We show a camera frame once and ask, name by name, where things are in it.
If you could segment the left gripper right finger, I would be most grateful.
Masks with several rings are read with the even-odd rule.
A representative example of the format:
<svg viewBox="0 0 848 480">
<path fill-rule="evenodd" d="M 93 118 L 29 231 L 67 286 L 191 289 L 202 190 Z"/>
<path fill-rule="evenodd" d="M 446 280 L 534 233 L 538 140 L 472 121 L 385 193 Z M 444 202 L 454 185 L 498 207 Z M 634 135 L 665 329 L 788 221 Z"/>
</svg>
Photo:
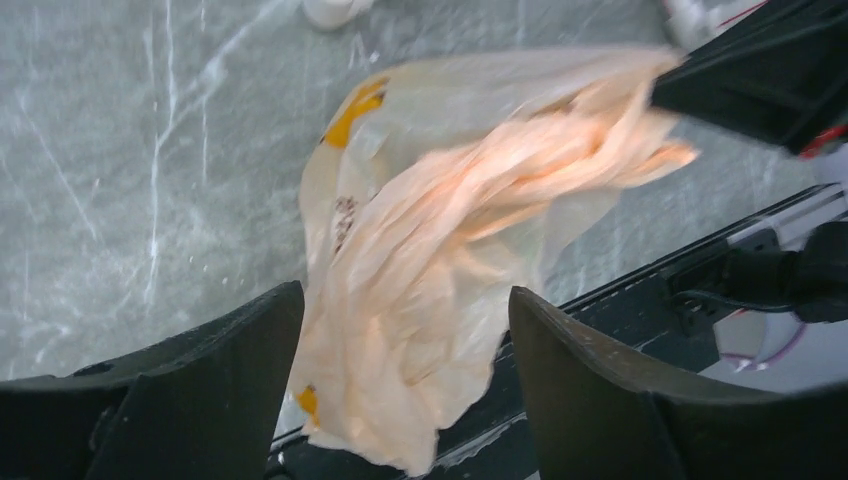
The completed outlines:
<svg viewBox="0 0 848 480">
<path fill-rule="evenodd" d="M 510 335 L 544 479 L 843 479 L 847 386 L 782 394 L 645 355 L 533 291 Z"/>
</svg>

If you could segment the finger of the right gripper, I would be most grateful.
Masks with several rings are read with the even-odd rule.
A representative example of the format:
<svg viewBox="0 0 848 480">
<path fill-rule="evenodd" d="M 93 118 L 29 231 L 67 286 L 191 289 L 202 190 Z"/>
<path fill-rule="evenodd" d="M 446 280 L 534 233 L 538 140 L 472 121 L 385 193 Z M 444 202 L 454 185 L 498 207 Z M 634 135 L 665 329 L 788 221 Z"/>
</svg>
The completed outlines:
<svg viewBox="0 0 848 480">
<path fill-rule="evenodd" d="M 661 75 L 653 106 L 799 156 L 847 141 L 847 4 L 764 1 Z"/>
</svg>

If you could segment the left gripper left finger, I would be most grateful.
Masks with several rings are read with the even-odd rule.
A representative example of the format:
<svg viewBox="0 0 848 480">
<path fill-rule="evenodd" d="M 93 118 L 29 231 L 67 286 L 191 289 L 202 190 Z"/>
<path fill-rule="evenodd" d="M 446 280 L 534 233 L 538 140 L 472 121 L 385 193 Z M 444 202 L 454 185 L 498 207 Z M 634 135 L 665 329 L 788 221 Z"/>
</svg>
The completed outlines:
<svg viewBox="0 0 848 480">
<path fill-rule="evenodd" d="M 2 477 L 262 478 L 303 313 L 288 282 L 69 376 L 3 382 Z"/>
</svg>

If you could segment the translucent orange plastic bag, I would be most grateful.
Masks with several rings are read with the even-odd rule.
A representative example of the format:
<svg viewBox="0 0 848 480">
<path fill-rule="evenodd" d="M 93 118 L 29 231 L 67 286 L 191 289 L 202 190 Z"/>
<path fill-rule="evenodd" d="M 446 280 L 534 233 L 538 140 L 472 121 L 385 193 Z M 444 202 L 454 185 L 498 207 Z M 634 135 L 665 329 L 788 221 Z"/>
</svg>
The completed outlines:
<svg viewBox="0 0 848 480">
<path fill-rule="evenodd" d="M 308 441 L 411 476 L 487 391 L 515 286 L 538 289 L 622 191 L 696 158 L 650 104 L 647 45 L 419 60 L 348 145 L 319 141 L 299 208 L 308 281 L 288 391 Z"/>
</svg>

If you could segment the yellow fake banana bunch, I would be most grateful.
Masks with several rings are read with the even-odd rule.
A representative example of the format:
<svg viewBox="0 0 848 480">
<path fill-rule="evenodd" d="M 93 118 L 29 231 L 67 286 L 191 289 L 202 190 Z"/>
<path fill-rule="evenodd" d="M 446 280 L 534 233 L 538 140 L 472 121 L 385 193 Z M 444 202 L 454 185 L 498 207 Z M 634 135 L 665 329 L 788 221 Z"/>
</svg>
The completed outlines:
<svg viewBox="0 0 848 480">
<path fill-rule="evenodd" d="M 359 117 L 382 106 L 385 97 L 384 87 L 388 82 L 388 77 L 378 78 L 373 82 L 361 85 L 354 91 L 350 101 L 327 127 L 320 142 L 334 148 L 344 149 L 348 145 L 354 122 Z"/>
</svg>

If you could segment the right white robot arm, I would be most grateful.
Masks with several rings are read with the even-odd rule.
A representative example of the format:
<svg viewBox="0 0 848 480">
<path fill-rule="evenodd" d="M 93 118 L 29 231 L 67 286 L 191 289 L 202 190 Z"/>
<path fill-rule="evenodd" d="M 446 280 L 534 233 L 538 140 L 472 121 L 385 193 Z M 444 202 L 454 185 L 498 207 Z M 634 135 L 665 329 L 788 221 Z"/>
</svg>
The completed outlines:
<svg viewBox="0 0 848 480">
<path fill-rule="evenodd" d="M 763 3 L 660 76 L 651 102 L 798 157 L 840 150 L 847 141 L 846 3 Z M 790 314 L 798 322 L 788 340 L 794 346 L 809 325 L 847 317 L 847 225 L 814 227 L 798 252 L 726 241 L 665 279 L 685 335 L 737 311 Z"/>
</svg>

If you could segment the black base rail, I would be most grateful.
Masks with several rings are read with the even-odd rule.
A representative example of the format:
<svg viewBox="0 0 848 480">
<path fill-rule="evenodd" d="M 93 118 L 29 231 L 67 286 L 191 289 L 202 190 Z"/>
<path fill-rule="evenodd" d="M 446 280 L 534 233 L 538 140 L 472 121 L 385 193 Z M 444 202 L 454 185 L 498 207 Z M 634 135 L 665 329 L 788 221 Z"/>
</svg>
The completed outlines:
<svg viewBox="0 0 848 480">
<path fill-rule="evenodd" d="M 637 351 L 719 379 L 764 384 L 813 358 L 819 335 L 787 313 L 697 307 L 687 318 L 667 301 L 672 288 L 706 282 L 705 265 L 732 247 L 797 249 L 812 230 L 847 217 L 842 184 L 816 186 L 765 208 L 589 293 L 565 313 Z M 433 479 L 533 479 L 535 451 L 510 339 L 496 355 L 487 393 L 441 434 Z"/>
</svg>

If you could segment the white PVC pipe frame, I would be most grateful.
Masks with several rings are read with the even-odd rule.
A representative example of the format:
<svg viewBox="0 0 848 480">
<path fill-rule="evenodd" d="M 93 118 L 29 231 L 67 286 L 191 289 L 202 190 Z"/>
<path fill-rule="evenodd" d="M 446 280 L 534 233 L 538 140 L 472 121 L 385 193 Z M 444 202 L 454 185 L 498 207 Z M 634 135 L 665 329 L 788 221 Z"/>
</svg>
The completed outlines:
<svg viewBox="0 0 848 480">
<path fill-rule="evenodd" d="M 307 20 L 321 30 L 335 30 L 367 12 L 374 0 L 303 0 Z"/>
</svg>

